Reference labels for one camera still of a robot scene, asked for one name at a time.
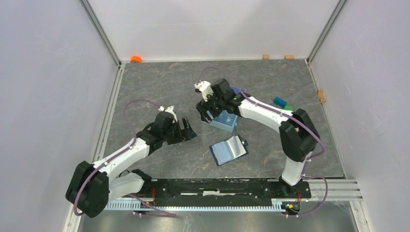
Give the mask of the blue card holder wallet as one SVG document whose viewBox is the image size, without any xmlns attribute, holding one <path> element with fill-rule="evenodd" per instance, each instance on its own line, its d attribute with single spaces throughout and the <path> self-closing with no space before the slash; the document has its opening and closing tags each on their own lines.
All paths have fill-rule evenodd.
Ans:
<svg viewBox="0 0 410 232">
<path fill-rule="evenodd" d="M 248 143 L 239 135 L 234 135 L 231 138 L 213 144 L 209 147 L 210 152 L 217 166 L 222 166 L 244 155 L 247 155 Z"/>
</svg>

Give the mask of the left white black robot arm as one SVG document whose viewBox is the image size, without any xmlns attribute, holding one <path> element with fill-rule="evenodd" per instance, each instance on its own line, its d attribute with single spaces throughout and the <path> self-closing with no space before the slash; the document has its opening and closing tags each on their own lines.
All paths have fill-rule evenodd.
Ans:
<svg viewBox="0 0 410 232">
<path fill-rule="evenodd" d="M 152 184 L 135 172 L 120 174 L 132 164 L 142 160 L 163 144 L 173 145 L 195 138 L 186 117 L 179 122 L 175 114 L 167 109 L 157 114 L 149 123 L 122 148 L 94 163 L 83 161 L 76 166 L 65 194 L 73 204 L 77 216 L 92 218 L 100 214 L 113 200 L 137 193 L 148 196 Z"/>
</svg>

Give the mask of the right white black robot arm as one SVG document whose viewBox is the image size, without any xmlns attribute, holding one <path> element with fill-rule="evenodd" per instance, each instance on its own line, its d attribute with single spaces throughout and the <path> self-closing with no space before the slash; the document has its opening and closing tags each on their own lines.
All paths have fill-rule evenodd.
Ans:
<svg viewBox="0 0 410 232">
<path fill-rule="evenodd" d="M 296 194 L 302 182 L 306 160 L 316 145 L 321 143 L 308 113 L 303 109 L 293 112 L 270 106 L 243 91 L 236 94 L 224 78 L 214 83 L 201 81 L 194 87 L 202 95 L 196 109 L 203 122 L 210 123 L 226 111 L 257 121 L 279 133 L 282 150 L 287 157 L 279 178 L 279 191 L 285 197 Z"/>
</svg>

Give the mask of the blue purple three-bin tray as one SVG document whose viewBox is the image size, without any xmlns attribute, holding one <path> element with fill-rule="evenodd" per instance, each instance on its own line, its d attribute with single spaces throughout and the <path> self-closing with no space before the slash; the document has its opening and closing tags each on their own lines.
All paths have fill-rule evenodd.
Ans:
<svg viewBox="0 0 410 232">
<path fill-rule="evenodd" d="M 232 133 L 237 125 L 237 119 L 238 116 L 223 111 L 218 117 L 214 117 L 211 123 L 203 123 Z"/>
</svg>

